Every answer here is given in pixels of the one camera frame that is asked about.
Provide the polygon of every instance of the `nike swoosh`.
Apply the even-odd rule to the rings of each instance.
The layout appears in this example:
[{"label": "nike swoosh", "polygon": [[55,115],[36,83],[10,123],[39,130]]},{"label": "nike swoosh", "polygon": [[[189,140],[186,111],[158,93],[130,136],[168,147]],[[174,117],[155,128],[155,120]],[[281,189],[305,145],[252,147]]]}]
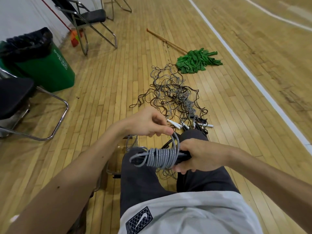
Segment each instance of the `nike swoosh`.
[{"label": "nike swoosh", "polygon": [[147,213],[143,213],[142,217],[140,218],[138,224],[135,226],[135,228],[137,228],[137,226],[142,222],[143,218],[147,219]]}]

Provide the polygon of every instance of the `forearm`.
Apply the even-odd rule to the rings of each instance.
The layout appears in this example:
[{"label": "forearm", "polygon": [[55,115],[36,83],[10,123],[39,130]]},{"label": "forearm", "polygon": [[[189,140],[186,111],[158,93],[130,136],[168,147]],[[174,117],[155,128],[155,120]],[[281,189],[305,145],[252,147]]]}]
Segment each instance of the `forearm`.
[{"label": "forearm", "polygon": [[233,149],[228,166],[270,197],[306,232],[312,233],[312,186],[240,149]]},{"label": "forearm", "polygon": [[66,233],[88,202],[104,165],[124,135],[120,123],[109,127],[38,193],[7,234]]}]

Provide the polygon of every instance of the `trash can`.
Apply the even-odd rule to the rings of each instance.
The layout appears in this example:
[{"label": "trash can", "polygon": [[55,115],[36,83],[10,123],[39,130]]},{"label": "trash can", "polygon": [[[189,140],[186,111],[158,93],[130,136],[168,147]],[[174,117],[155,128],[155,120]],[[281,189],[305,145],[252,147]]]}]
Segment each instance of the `trash can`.
[{"label": "trash can", "polygon": [[47,27],[2,42],[0,58],[12,74],[30,77],[49,92],[74,85],[75,73],[53,43]]}]

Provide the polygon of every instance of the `black trash bag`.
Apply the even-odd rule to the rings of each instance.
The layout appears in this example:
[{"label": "black trash bag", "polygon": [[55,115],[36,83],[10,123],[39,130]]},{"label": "black trash bag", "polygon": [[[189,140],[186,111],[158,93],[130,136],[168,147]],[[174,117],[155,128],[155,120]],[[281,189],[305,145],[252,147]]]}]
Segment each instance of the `black trash bag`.
[{"label": "black trash bag", "polygon": [[53,35],[44,27],[35,32],[9,38],[0,49],[0,58],[8,62],[25,62],[43,58],[52,51]]}]

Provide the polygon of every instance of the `person's right hand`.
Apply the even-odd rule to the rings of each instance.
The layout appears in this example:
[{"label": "person's right hand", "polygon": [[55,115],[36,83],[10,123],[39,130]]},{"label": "person's right hand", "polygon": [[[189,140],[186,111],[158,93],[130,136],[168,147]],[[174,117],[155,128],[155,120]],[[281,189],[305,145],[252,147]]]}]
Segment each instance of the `person's right hand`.
[{"label": "person's right hand", "polygon": [[173,167],[176,172],[185,174],[187,170],[212,171],[226,166],[235,147],[199,139],[186,139],[180,144],[180,150],[189,151],[192,158]]}]

